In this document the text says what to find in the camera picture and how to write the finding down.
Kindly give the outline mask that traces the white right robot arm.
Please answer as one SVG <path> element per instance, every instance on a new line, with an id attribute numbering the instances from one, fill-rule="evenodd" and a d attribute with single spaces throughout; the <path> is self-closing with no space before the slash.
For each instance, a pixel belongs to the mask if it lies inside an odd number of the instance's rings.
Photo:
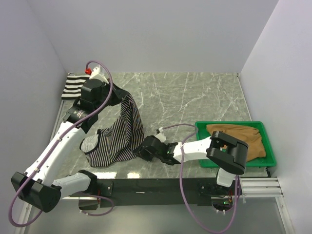
<path id="1" fill-rule="evenodd" d="M 224 132 L 214 131 L 210 137 L 186 143 L 166 144 L 165 139 L 162 133 L 147 136 L 133 154 L 145 161 L 156 157 L 170 166 L 208 159 L 219 167 L 214 190 L 221 195 L 231 189 L 236 176 L 245 173 L 248 144 Z"/>

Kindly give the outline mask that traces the thin striped black tank top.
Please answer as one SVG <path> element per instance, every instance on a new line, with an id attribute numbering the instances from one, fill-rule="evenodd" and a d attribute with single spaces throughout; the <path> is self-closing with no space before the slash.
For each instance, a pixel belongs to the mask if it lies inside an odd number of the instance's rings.
<path id="1" fill-rule="evenodd" d="M 134 159 L 133 151 L 144 141 L 144 129 L 138 107 L 131 94 L 121 101 L 120 114 L 109 127 L 98 129 L 86 137 L 79 149 L 91 167 L 107 167 L 113 163 Z"/>

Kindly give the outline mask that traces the wide striped black white tank top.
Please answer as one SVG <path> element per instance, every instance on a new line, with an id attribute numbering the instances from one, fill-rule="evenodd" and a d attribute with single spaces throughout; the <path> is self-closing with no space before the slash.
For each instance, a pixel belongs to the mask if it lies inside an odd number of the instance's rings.
<path id="1" fill-rule="evenodd" d="M 61 94 L 62 100 L 75 100 L 81 96 L 81 87 L 90 78 L 89 75 L 75 75 L 69 73 Z"/>

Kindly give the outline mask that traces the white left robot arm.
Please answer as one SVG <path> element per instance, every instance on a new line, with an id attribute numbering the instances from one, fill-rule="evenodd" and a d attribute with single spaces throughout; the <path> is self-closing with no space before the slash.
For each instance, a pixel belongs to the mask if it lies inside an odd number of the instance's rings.
<path id="1" fill-rule="evenodd" d="M 80 170 L 57 180 L 63 162 L 78 142 L 82 141 L 97 122 L 99 113 L 107 106 L 120 104 L 128 92 L 111 82 L 89 79 L 81 93 L 63 117 L 62 123 L 40 157 L 25 170 L 11 178 L 19 199 L 48 213 L 67 196 L 82 192 L 87 196 L 98 194 L 97 176 Z"/>

